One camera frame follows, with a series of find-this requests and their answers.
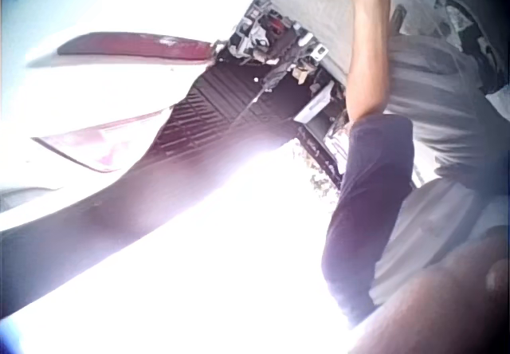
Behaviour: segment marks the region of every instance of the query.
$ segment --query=car body panel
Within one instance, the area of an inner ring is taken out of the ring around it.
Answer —
[[[0,230],[72,205],[135,163],[101,173],[33,138],[170,108],[211,64],[153,54],[60,55],[59,47],[89,33],[154,34],[162,43],[182,37],[212,45],[230,37],[251,1],[2,0],[0,202],[15,197],[17,206],[0,206]],[[155,137],[147,135],[145,150]]]
[[[166,76],[178,67],[167,61],[116,57],[111,64],[79,65],[87,58],[79,56],[75,65],[58,68],[33,63],[55,57],[62,44],[94,32],[226,40],[251,1],[2,0],[2,122],[43,136],[170,107],[203,68],[183,67],[171,82]]]

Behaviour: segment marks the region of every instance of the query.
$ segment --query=navy blue shirt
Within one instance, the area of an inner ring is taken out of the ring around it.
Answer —
[[[322,268],[331,294],[354,325],[375,309],[368,293],[375,264],[411,192],[413,161],[413,125],[407,118],[378,114],[353,124]]]

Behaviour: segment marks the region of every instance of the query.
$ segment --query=sunlight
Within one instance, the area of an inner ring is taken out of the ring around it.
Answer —
[[[345,352],[329,214],[288,146],[10,318],[25,352]]]

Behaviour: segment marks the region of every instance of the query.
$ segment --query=red taillight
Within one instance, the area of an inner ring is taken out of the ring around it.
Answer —
[[[129,168],[145,154],[170,113],[167,108],[134,119],[36,140],[95,171],[117,171]]]
[[[123,55],[176,61],[207,61],[214,47],[204,41],[149,33],[88,33],[57,49],[59,55]]]

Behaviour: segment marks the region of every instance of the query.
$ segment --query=forearm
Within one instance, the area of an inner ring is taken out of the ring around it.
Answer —
[[[346,91],[347,112],[352,123],[383,112],[387,105],[389,1],[355,1],[351,70]]]

